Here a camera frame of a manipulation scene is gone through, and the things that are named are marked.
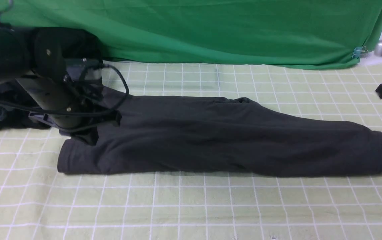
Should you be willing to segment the black gripper, camera left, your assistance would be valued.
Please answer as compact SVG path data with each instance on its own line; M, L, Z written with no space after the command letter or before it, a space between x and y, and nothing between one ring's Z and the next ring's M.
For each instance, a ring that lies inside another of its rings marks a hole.
M120 125L122 115L113 111L102 116L62 116L54 114L29 113L29 118L50 127L57 128L61 134L69 134L73 140L78 140L90 146L95 146L99 140L99 125L112 123Z

